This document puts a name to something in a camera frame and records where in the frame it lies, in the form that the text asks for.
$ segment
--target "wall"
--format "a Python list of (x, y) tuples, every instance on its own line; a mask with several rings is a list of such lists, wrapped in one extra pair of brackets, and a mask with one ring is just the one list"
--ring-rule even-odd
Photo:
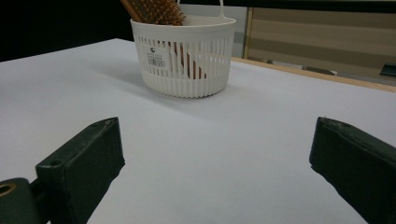
[(254, 8), (247, 57), (378, 77), (396, 63), (396, 14)]
[[(219, 7), (200, 5), (180, 5), (185, 14), (197, 16), (218, 16)], [(233, 57), (242, 58), (244, 54), (248, 10), (246, 7), (224, 7), (228, 18), (236, 19), (235, 37), (233, 41)]]

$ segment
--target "white table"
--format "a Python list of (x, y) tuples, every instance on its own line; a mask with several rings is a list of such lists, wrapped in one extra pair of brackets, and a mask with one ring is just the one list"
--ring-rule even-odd
[(227, 88), (194, 100), (148, 89), (119, 39), (0, 63), (0, 179), (33, 181), (52, 151), (119, 117), (126, 165), (89, 223), (364, 223), (310, 168), (315, 125), (396, 146), (396, 94), (285, 71), (233, 61)]

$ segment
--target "plastic basket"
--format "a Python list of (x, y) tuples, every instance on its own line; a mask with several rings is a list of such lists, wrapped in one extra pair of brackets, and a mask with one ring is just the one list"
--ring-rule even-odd
[(222, 91), (228, 82), (235, 20), (185, 15), (183, 26), (131, 20), (143, 81), (176, 97), (198, 98)]

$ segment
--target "sticker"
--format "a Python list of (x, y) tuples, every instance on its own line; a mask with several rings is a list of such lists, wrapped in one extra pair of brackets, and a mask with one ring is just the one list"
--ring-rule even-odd
[(161, 69), (170, 69), (169, 49), (142, 45), (145, 63)]

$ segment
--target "brown object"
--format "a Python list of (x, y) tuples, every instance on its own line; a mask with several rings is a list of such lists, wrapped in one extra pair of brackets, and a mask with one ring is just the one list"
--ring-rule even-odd
[[(184, 14), (180, 7), (174, 0), (120, 0), (125, 9), (128, 11), (132, 20), (148, 24), (158, 25), (175, 25), (181, 26), (184, 21)], [(181, 47), (181, 64), (185, 66), (183, 57), (183, 47)], [(190, 54), (187, 53), (187, 61), (190, 61)], [(193, 61), (193, 79), (206, 78), (206, 74), (202, 76), (202, 69), (198, 69), (199, 75), (197, 76), (196, 62)], [(187, 67), (188, 76), (191, 77), (190, 67)]]

